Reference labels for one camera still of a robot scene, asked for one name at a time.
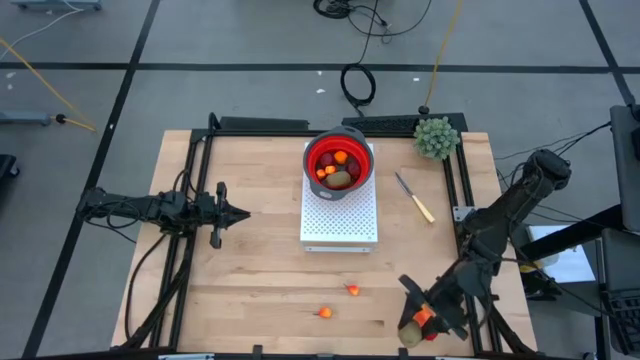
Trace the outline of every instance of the yellow cable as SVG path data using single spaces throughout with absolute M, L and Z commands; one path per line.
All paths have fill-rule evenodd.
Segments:
M 460 15 L 460 8 L 462 8 L 462 0 L 458 0 L 458 4 L 456 5 L 456 11 L 453 13 L 453 18 L 451 18 L 451 22 L 449 23 L 449 29 L 447 30 L 447 34 L 444 36 L 444 40 L 442 41 L 442 46 L 440 47 L 440 52 L 438 53 L 438 57 L 436 58 L 436 64 L 433 66 L 433 73 L 431 74 L 431 83 L 429 84 L 429 93 L 427 94 L 427 100 L 425 100 L 424 105 L 429 105 L 429 100 L 431 99 L 431 93 L 433 92 L 433 88 L 436 84 L 436 76 L 438 74 L 438 66 L 440 65 L 440 60 L 442 60 L 442 54 L 444 54 L 444 49 L 447 47 L 447 42 L 449 41 L 449 36 L 453 32 L 453 28 L 456 26 L 456 22 L 458 21 L 458 15 Z
M 55 120 L 55 119 L 56 119 L 55 116 L 51 116 L 51 120 Z M 64 118 L 64 121 L 70 122 L 71 124 L 76 125 L 76 126 L 80 126 L 81 128 L 85 128 L 87 130 L 91 130 L 93 132 L 96 132 L 96 129 L 94 127 L 86 125 L 86 124 L 83 124 L 80 121 L 71 120 L 71 119 L 67 119 L 67 118 Z
M 51 86 L 51 84 L 49 84 L 47 82 L 47 80 L 45 80 L 34 68 L 33 66 L 31 66 L 31 64 L 29 64 L 29 62 L 27 60 L 25 60 L 22 56 L 20 56 L 20 54 L 18 54 L 15 50 L 13 50 L 13 48 L 11 47 L 11 45 L 9 45 L 2 37 L 0 37 L 0 45 L 3 45 L 4 47 L 6 47 L 10 53 L 13 54 L 13 56 L 15 56 L 16 58 L 18 58 L 18 60 L 22 61 L 22 63 L 29 69 L 31 70 L 31 72 L 33 73 L 33 75 L 35 75 L 43 84 L 44 86 L 47 87 L 47 89 L 49 89 L 49 91 L 51 91 L 51 93 L 53 93 L 53 95 L 55 95 L 60 101 L 62 101 L 67 108 L 69 108 L 69 110 L 71 110 L 73 113 L 75 113 L 76 115 L 78 115 L 78 117 L 82 120 L 84 120 L 84 122 L 91 124 L 91 127 L 94 129 L 93 131 L 95 131 L 95 127 L 96 124 L 94 124 L 92 121 L 89 121 L 81 112 L 80 110 L 76 109 L 75 106 L 73 106 L 70 102 L 67 101 L 67 99 L 65 99 L 62 95 L 60 95 L 60 93 L 58 93 L 56 91 L 56 89 Z

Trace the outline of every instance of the green succulent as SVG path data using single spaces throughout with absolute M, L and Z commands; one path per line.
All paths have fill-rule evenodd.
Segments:
M 420 120 L 413 133 L 415 148 L 422 156 L 444 160 L 460 143 L 458 131 L 449 124 L 449 118 Z

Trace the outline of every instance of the gray floor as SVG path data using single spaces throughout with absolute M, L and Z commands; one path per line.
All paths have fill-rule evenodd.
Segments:
M 104 0 L 104 11 L 64 19 L 17 49 L 31 61 L 128 62 L 149 3 Z M 640 65 L 640 3 L 590 3 L 619 64 Z M 397 31 L 413 23 L 425 5 L 381 0 L 380 12 Z M 365 62 L 432 64 L 454 7 L 454 1 L 434 0 L 415 31 L 389 45 L 372 39 Z M 12 41 L 53 16 L 20 12 L 2 2 L 0 36 Z M 366 28 L 365 18 L 357 20 Z M 363 44 L 364 37 L 348 22 L 315 14 L 311 0 L 162 0 L 141 61 L 344 63 L 356 60 Z M 465 1 L 443 62 L 606 66 L 574 0 Z M 42 74 L 102 129 L 124 72 Z M 424 101 L 430 73 L 375 75 L 378 93 L 364 109 L 367 115 L 412 113 Z M 210 111 L 304 118 L 316 129 L 337 125 L 343 117 L 355 116 L 342 95 L 339 76 L 333 71 L 138 71 L 99 185 L 125 194 L 145 193 L 163 131 L 204 126 Z M 366 95 L 368 85 L 361 77 L 348 80 L 354 95 Z M 640 96 L 640 75 L 626 80 Z M 621 103 L 608 74 L 441 73 L 430 105 L 434 112 L 464 112 L 470 129 L 488 132 L 494 154 L 500 156 L 605 123 L 609 107 Z M 0 70 L 0 108 L 66 111 L 24 70 Z M 18 357 L 24 349 L 99 142 L 100 135 L 70 125 L 0 128 L 0 153 L 16 154 L 23 170 L 0 207 L 0 358 Z M 619 201 L 608 131 L 581 142 L 566 157 L 574 176 L 547 205 L 588 216 Z M 524 158 L 498 162 L 498 167 L 510 172 Z M 528 221 L 550 223 L 534 217 Z M 137 229 L 126 232 L 135 236 Z M 39 355 L 108 348 L 132 250 L 117 235 L 83 227 Z M 530 309 L 541 350 L 577 357 L 595 349 L 591 318 L 548 304 L 531 304 Z

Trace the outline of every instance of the wooden tabletop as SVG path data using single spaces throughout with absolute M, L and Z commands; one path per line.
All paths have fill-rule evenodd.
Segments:
M 171 188 L 184 166 L 189 136 L 190 131 L 165 132 L 151 194 Z M 500 195 L 488 136 L 464 133 L 463 140 L 476 205 L 488 206 Z M 375 146 L 377 249 L 371 254 L 305 252 L 300 245 L 300 202 L 306 141 L 309 138 L 214 138 L 206 190 L 213 193 L 215 184 L 224 181 L 229 202 L 251 211 L 251 218 L 223 231 L 220 250 L 209 245 L 211 227 L 198 231 L 179 351 L 247 353 L 262 344 L 265 353 L 394 355 L 402 346 L 396 326 L 405 301 L 398 277 L 407 274 L 429 287 L 456 259 L 442 163 L 416 155 L 411 139 L 396 138 L 369 139 Z M 455 159 L 453 168 L 463 204 Z M 435 223 L 426 222 L 394 171 L 431 211 Z M 158 237 L 156 226 L 142 226 L 132 269 Z M 168 243 L 149 256 L 138 274 L 132 328 L 157 300 Z M 513 249 L 504 256 L 515 257 Z M 359 285 L 360 295 L 350 296 L 347 283 Z M 536 349 L 516 264 L 502 265 L 492 290 L 500 296 L 497 309 L 522 341 Z M 334 310 L 331 319 L 314 315 L 322 306 Z M 167 311 L 161 344 L 168 342 L 173 309 L 170 305 Z M 124 298 L 113 344 L 125 340 L 123 319 Z M 482 337 L 484 348 L 490 349 L 486 329 Z M 473 350 L 470 339 L 441 334 L 409 353 L 470 356 Z

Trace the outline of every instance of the knife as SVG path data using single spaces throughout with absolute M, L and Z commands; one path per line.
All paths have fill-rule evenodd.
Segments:
M 410 198 L 413 199 L 413 202 L 416 203 L 416 206 L 418 207 L 418 209 L 420 209 L 420 212 L 422 213 L 424 218 L 427 219 L 427 221 L 429 223 L 432 223 L 432 222 L 436 221 L 436 219 L 433 217 L 433 215 L 431 215 L 429 210 L 427 210 L 427 208 L 422 204 L 422 202 L 420 200 L 418 200 L 418 197 L 413 194 L 411 189 L 409 189 L 409 186 L 407 185 L 407 183 L 404 182 L 404 180 L 402 180 L 402 178 L 400 177 L 400 175 L 398 175 L 397 172 L 395 174 L 396 174 L 396 178 L 398 180 L 398 184 L 400 184 L 400 187 L 402 187 L 402 190 L 404 190 L 404 192 Z

